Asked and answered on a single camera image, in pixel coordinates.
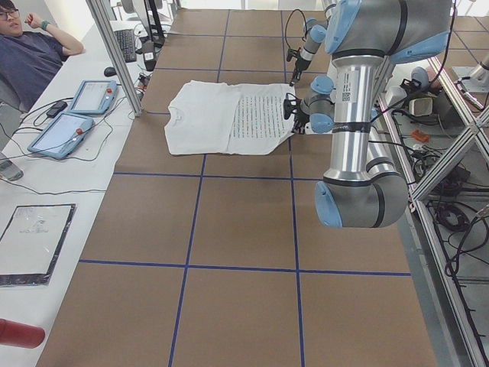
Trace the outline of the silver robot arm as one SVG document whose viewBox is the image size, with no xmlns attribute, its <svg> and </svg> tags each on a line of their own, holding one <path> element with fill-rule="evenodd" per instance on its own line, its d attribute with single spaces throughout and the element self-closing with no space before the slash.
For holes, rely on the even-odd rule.
<svg viewBox="0 0 489 367">
<path fill-rule="evenodd" d="M 395 223 L 408 203 L 408 186 L 377 142 L 371 110 L 381 64 L 425 60 L 449 42 L 450 1 L 326 1 L 323 21 L 304 25 L 305 44 L 290 50 L 297 82 L 319 48 L 332 58 L 336 78 L 316 77 L 310 94 L 285 100 L 293 131 L 310 126 L 332 133 L 329 169 L 315 187 L 325 226 L 378 228 Z"/>
<path fill-rule="evenodd" d="M 333 14 L 337 1 L 322 1 L 322 6 L 324 9 L 325 19 L 323 21 L 318 21 L 315 18 L 306 18 L 302 11 L 299 9 L 294 9 L 293 11 L 298 11 L 303 16 L 303 46 L 294 50 L 288 43 L 287 38 L 285 38 L 287 44 L 287 62 L 295 59 L 295 64 L 293 68 L 293 73 L 289 85 L 295 86 L 296 83 L 300 81 L 302 72 L 307 70 L 316 55 L 319 46 L 324 42 L 326 37 L 326 32 L 329 27 L 329 20 Z"/>
</svg>

